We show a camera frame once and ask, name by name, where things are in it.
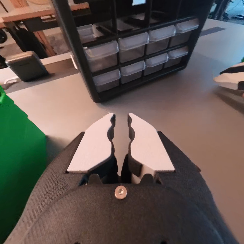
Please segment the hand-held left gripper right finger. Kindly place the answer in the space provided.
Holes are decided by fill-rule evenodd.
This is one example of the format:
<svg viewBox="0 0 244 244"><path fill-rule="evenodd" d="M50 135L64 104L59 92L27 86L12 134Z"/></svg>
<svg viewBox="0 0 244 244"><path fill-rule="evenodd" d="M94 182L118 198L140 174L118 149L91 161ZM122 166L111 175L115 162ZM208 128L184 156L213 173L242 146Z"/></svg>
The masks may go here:
<svg viewBox="0 0 244 244"><path fill-rule="evenodd" d="M128 127L128 166L131 173L175 171L157 130L151 124L129 113Z"/></svg>

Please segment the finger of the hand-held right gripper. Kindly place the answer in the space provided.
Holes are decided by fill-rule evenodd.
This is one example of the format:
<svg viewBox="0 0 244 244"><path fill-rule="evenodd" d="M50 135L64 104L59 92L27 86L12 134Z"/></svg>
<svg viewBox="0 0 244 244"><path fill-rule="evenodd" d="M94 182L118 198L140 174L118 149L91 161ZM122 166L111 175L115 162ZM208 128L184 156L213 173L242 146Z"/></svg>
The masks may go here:
<svg viewBox="0 0 244 244"><path fill-rule="evenodd" d="M239 72L244 72L244 63L239 63L237 65L233 65L233 66L225 69L224 71L220 72L220 75L224 74L224 73L239 73Z"/></svg>
<svg viewBox="0 0 244 244"><path fill-rule="evenodd" d="M220 87L243 90L244 74L243 73L224 73L213 79Z"/></svg>

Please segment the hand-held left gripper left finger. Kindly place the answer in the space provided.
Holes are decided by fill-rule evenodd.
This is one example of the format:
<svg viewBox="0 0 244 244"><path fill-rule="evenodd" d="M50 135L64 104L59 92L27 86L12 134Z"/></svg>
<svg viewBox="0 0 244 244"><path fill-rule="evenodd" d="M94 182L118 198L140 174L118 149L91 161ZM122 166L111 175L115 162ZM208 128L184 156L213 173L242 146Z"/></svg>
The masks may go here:
<svg viewBox="0 0 244 244"><path fill-rule="evenodd" d="M88 127L67 168L68 173L92 173L114 156L115 114L109 113Z"/></svg>

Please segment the green plastic bin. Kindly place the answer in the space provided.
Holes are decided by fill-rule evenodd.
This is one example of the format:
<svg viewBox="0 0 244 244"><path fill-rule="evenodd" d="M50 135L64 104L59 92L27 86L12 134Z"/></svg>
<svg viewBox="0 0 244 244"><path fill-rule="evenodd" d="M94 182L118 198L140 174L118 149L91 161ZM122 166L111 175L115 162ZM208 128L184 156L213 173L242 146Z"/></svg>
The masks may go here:
<svg viewBox="0 0 244 244"><path fill-rule="evenodd" d="M46 168L46 135L1 87L0 242L17 224Z"/></svg>

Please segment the clear plastic drawer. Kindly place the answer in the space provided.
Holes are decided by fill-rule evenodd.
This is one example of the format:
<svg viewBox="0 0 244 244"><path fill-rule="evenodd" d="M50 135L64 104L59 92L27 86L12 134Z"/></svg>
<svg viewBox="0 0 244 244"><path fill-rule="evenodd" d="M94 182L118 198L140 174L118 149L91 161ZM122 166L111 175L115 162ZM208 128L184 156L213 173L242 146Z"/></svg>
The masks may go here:
<svg viewBox="0 0 244 244"><path fill-rule="evenodd" d="M77 27L77 31L82 44L94 41L97 38L96 35L94 34L94 29L92 24Z"/></svg>

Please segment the black drawer cabinet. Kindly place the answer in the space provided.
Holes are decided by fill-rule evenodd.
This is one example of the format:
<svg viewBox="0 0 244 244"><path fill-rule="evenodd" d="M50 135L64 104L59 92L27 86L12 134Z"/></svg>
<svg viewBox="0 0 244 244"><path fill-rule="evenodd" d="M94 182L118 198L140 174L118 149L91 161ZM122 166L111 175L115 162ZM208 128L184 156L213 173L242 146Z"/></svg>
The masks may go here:
<svg viewBox="0 0 244 244"><path fill-rule="evenodd" d="M89 3L90 12L85 15L73 16L68 1L52 1L55 17L68 45L72 58L83 78L84 84L91 99L101 103L114 98L122 93L133 90L144 84L153 82L166 75L173 74L186 68L203 25L209 15L213 1L210 0L146 0L136 1L74 1L75 3ZM85 54L84 47L93 47L104 44L118 38L125 38L137 35L148 30L166 27L197 18L198 29L194 30L187 42L188 55L182 59L177 66L163 69L162 71L120 84L111 90L98 93L96 91L93 76L102 74L102 71L109 72L116 68L127 66L133 63L120 64L118 55L118 66L94 72ZM96 39L82 44L77 27L93 25Z"/></svg>

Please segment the grey power bank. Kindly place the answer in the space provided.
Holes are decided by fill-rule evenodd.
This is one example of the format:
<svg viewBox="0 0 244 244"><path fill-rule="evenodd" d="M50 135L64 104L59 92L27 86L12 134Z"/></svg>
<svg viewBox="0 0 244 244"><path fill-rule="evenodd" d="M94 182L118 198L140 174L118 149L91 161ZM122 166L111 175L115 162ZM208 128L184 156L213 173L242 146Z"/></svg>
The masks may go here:
<svg viewBox="0 0 244 244"><path fill-rule="evenodd" d="M49 72L34 51L8 56L6 65L23 82L30 82L49 75Z"/></svg>

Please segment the black office chair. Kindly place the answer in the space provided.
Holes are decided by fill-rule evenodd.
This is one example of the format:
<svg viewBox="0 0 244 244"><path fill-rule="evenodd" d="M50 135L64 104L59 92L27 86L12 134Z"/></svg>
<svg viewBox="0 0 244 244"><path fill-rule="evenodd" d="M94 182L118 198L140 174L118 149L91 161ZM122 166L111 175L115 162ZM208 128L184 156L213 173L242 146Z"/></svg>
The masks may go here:
<svg viewBox="0 0 244 244"><path fill-rule="evenodd" d="M44 46L32 32L29 32L25 28L15 26L12 28L7 27L6 30L23 52L33 51L40 59L48 57Z"/></svg>

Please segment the wooden office desk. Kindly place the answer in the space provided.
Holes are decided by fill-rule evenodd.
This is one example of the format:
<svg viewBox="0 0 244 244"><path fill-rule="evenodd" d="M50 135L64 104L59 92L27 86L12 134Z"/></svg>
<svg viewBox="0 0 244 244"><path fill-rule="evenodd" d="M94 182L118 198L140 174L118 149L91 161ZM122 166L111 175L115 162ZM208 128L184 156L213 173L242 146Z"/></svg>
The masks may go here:
<svg viewBox="0 0 244 244"><path fill-rule="evenodd" d="M48 57L57 54L46 34L47 30L58 27L51 1L1 1L1 45L7 41L17 45L6 30L14 26L32 32L44 46Z"/></svg>

